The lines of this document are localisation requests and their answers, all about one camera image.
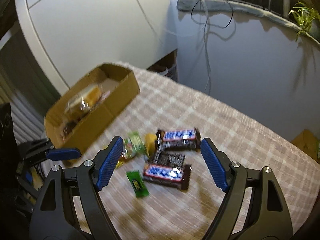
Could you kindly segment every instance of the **open cardboard box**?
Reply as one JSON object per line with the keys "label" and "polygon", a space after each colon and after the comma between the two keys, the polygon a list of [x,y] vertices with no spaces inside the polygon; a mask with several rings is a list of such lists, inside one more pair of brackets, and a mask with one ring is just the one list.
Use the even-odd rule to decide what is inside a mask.
{"label": "open cardboard box", "polygon": [[[104,91],[110,90],[109,96],[81,119],[63,140],[61,124],[67,102],[92,83],[101,83]],[[132,70],[120,65],[102,64],[80,79],[49,109],[44,118],[47,136],[56,148],[76,147],[84,153],[139,93],[140,89]]]}
{"label": "open cardboard box", "polygon": [[319,141],[311,131],[303,130],[291,143],[320,164]]}

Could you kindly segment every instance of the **snickers bar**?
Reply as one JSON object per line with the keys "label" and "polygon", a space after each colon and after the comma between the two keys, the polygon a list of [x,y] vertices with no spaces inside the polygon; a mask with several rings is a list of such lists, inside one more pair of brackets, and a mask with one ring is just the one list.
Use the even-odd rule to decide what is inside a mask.
{"label": "snickers bar", "polygon": [[146,164],[143,172],[143,180],[187,190],[189,187],[191,165],[185,165],[183,169]]}
{"label": "snickers bar", "polygon": [[156,146],[161,151],[200,149],[201,136],[197,128],[158,130],[156,136]]}

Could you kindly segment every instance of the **white cabinet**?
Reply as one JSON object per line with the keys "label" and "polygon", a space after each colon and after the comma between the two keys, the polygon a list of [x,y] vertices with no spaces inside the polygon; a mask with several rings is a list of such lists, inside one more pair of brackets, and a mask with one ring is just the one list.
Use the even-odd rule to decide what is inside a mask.
{"label": "white cabinet", "polygon": [[[33,28],[33,37],[25,33],[28,44],[36,59],[37,54],[44,57],[32,49],[32,39],[38,39],[48,61],[40,66],[54,68],[66,86],[103,62],[148,68],[177,48],[176,37],[164,31],[175,32],[170,0],[139,0],[150,24],[136,0],[26,1],[26,8],[17,4],[17,12],[24,33]],[[29,20],[23,20],[24,14]]]}

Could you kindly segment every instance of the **checkered tablecloth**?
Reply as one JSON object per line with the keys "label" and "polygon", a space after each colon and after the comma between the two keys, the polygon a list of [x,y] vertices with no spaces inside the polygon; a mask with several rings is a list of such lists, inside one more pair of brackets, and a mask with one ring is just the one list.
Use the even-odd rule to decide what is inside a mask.
{"label": "checkered tablecloth", "polygon": [[[270,166],[289,207],[294,232],[305,222],[320,185],[320,165],[294,145],[239,111],[169,78],[131,67],[141,93],[111,123],[99,139],[72,166],[78,166],[112,140],[129,131],[155,133],[158,128],[197,127],[202,138],[244,167],[260,170]],[[44,170],[65,163],[46,161]],[[217,188],[200,153],[186,152],[192,164],[188,192],[146,183],[150,196],[137,199],[127,171],[142,171],[143,157],[115,170],[109,185],[100,192],[104,207],[123,240],[201,239],[212,223],[224,193]],[[79,197],[74,197],[81,228],[89,232]],[[235,232],[241,230],[250,201],[246,191]]]}

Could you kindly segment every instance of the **green candy wrapper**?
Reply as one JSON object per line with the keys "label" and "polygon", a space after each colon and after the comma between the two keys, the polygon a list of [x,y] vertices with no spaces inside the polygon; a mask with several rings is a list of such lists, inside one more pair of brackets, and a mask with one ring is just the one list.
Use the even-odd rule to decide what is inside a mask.
{"label": "green candy wrapper", "polygon": [[126,146],[132,148],[132,152],[139,154],[147,154],[147,149],[141,140],[139,133],[137,131],[132,131],[128,133],[129,140],[124,140]]}
{"label": "green candy wrapper", "polygon": [[149,191],[144,185],[139,171],[129,171],[127,172],[127,177],[136,193],[136,197],[145,197],[149,195]]}

